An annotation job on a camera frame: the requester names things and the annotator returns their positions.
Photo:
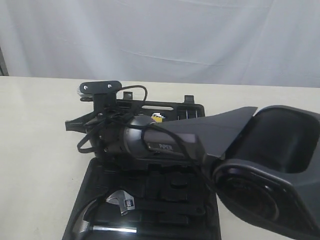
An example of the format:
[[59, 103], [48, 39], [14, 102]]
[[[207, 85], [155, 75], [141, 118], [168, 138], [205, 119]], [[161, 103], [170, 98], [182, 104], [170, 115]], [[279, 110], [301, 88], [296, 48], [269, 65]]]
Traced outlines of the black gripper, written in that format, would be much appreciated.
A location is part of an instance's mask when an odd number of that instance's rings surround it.
[[124, 144], [125, 126], [133, 119], [129, 111], [93, 112], [67, 120], [65, 130], [83, 133], [85, 136], [76, 145], [81, 154], [93, 153], [98, 159], [105, 160], [127, 155]]

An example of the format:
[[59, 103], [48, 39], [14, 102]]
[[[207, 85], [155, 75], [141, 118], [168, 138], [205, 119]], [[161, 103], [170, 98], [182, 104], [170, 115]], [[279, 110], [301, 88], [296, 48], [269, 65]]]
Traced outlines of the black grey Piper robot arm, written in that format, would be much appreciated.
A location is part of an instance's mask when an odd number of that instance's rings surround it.
[[80, 153], [180, 159], [243, 221], [296, 239], [320, 237], [320, 115], [285, 105], [156, 122], [127, 109], [65, 122]]

